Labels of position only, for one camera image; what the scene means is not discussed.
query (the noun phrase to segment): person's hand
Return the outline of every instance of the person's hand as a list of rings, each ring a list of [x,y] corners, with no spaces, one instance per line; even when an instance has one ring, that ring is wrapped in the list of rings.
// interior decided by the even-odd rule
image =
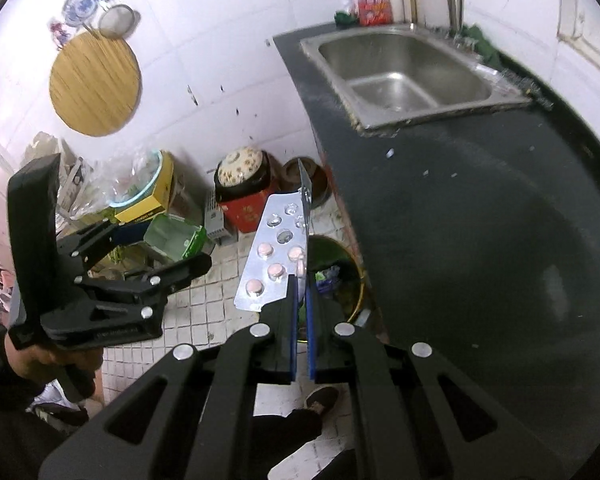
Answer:
[[[47,384],[56,379],[57,366],[76,365],[80,370],[94,372],[102,366],[102,348],[67,351],[55,346],[33,345],[16,350],[7,334],[4,349],[11,369],[23,379]]]

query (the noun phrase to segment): dark shoe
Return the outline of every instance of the dark shoe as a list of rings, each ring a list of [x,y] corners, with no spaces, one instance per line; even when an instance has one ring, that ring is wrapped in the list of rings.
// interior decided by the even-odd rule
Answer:
[[[339,397],[340,392],[335,386],[320,386],[309,394],[304,406],[324,418],[336,405]]]

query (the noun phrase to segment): red container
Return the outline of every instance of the red container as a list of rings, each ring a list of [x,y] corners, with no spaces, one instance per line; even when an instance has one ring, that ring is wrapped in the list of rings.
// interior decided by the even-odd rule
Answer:
[[[253,233],[258,229],[267,198],[279,190],[278,181],[272,178],[267,189],[228,202],[221,202],[219,206],[241,233]]]

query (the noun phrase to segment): cutting board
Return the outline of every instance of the cutting board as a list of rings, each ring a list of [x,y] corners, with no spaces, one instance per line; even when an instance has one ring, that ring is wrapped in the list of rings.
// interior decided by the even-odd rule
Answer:
[[[72,130],[92,137],[112,134],[136,108],[138,61],[125,40],[84,32],[58,54],[49,93],[56,113]]]

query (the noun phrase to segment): sink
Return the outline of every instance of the sink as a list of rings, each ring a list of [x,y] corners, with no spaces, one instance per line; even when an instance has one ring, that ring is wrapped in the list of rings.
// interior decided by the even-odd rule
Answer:
[[[355,28],[301,45],[365,129],[530,103],[474,55],[411,25]]]

